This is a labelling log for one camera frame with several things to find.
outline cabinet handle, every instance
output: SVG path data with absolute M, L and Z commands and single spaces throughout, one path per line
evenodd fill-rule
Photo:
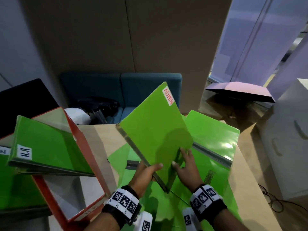
M 276 155 L 282 156 L 281 152 L 278 150 L 278 146 L 277 146 L 277 144 L 276 144 L 277 141 L 278 141 L 277 138 L 273 138 L 273 139 L 272 139 L 272 146 L 273 146 L 273 148 L 274 148 L 274 151 L 275 151 Z
M 298 124 L 298 120 L 295 120 L 295 121 L 294 121 L 294 127 L 295 127 L 297 133 L 299 134 L 299 136 L 300 136 L 303 140 L 308 140 L 308 135 L 306 135 L 306 134 L 303 132 L 302 128 L 301 128 L 301 127 L 299 126 L 299 124 Z

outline black cable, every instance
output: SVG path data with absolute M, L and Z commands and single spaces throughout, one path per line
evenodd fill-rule
M 308 212 L 308 210 L 307 210 L 306 208 L 304 208 L 303 206 L 300 206 L 299 204 L 296 204 L 296 203 L 293 203 L 293 202 L 290 202 L 290 201 L 286 201 L 286 200 L 282 200 L 282 199 L 277 199 L 273 194 L 269 193 L 263 186 L 261 186 L 260 184 L 258 184 L 258 185 L 260 186 L 262 193 L 270 198 L 269 205 L 271 206 L 271 208 L 272 208 L 272 210 L 273 210 L 274 212 L 276 212 L 276 213 L 281 213 L 281 212 L 283 212 L 284 207 L 283 207 L 282 202 L 294 204 L 294 205 L 296 205 L 296 206 L 301 207 L 301 208 L 304 209 L 306 212 Z M 276 201 L 277 201 L 278 203 L 280 203 L 280 205 L 281 205 L 281 210 L 280 210 L 280 211 L 277 211 L 277 210 L 275 210 L 275 209 L 273 208 L 273 203 L 276 202 Z

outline floor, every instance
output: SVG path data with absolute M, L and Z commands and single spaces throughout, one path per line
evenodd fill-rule
M 225 120 L 241 131 L 237 144 L 257 182 L 278 199 L 282 199 L 271 163 L 255 127 L 266 111 L 267 108 L 256 103 L 242 103 L 206 90 L 199 107 L 199 112 L 217 120 Z M 283 212 L 274 212 L 283 231 L 308 230 L 308 213 L 305 210 L 293 204 L 283 203 L 283 206 Z M 273 208 L 280 210 L 281 206 L 275 202 Z

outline sofa backrest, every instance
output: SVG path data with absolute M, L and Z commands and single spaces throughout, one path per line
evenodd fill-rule
M 99 96 L 116 100 L 125 107 L 120 83 L 120 73 L 68 72 L 60 75 L 70 102 Z
M 137 107 L 165 81 L 177 106 L 180 105 L 182 85 L 180 73 L 123 73 L 120 78 L 126 107 Z

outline wooden table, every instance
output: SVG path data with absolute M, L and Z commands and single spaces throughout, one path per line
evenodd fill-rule
M 123 146 L 126 141 L 115 125 L 78 126 L 90 144 L 94 157 L 110 190 L 114 191 L 119 179 L 107 157 Z M 281 231 L 240 149 L 237 147 L 229 183 L 239 208 L 243 223 L 251 231 Z

